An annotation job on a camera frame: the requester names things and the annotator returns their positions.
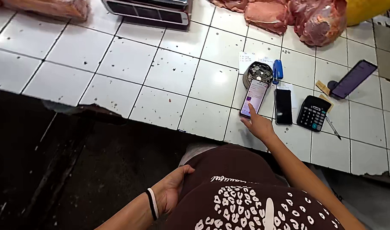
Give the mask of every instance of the white tiled counter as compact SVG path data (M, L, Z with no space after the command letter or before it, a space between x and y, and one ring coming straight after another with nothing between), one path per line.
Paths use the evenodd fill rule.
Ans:
M299 106L321 94L317 80L338 81L361 59L377 64L368 22L316 49L292 27L277 36L207 0L195 0L189 32L121 21L99 0L83 24L0 9L0 89L71 106L98 104L124 118L265 151L239 120L246 95L240 51L282 60L283 81L294 85ZM329 117L342 140L328 124L320 133L277 126L275 87L259 114L301 160L359 175L390 171L390 82L378 72L348 100L330 99Z

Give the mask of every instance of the pen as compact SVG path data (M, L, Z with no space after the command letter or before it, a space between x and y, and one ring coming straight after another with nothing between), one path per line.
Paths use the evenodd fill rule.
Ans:
M325 116L325 120L326 120L326 121L328 122L328 124L331 126L331 128L333 129L333 131L334 131L334 133L337 135L337 137L341 140L340 135L337 133L337 130L335 130L333 124L332 124L331 121L330 121L330 119L329 119L327 116Z

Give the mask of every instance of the metal container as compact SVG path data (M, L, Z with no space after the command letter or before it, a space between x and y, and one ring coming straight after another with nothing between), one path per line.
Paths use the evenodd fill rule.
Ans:
M250 82L253 79L263 81L270 85L273 80L273 70L269 65L255 61L243 74L243 85L246 89L249 88Z

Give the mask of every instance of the black smartphone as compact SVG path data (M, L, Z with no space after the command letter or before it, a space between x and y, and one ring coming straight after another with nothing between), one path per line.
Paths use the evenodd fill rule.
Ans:
M293 118L291 116L291 91L276 89L274 94L276 105L276 124L292 125Z
M339 98L347 97L355 88L357 88L368 76L370 76L378 67L366 60L359 61L330 91Z
M242 110L239 112L241 116L250 118L249 102L252 104L253 108L255 108L256 113L259 111L268 87L269 85L267 83L256 79L253 79L250 82Z

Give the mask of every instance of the pork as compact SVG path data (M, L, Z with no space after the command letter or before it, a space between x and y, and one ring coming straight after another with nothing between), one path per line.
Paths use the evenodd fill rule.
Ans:
M86 0L1 0L12 9L34 11L49 16L87 19L89 4Z
M308 45L334 42L347 27L345 0L290 0L294 32Z
M286 0L252 0L244 10L248 23L279 35L286 32L289 17Z
M248 0L210 0L211 3L220 8L228 8L231 11L243 13Z

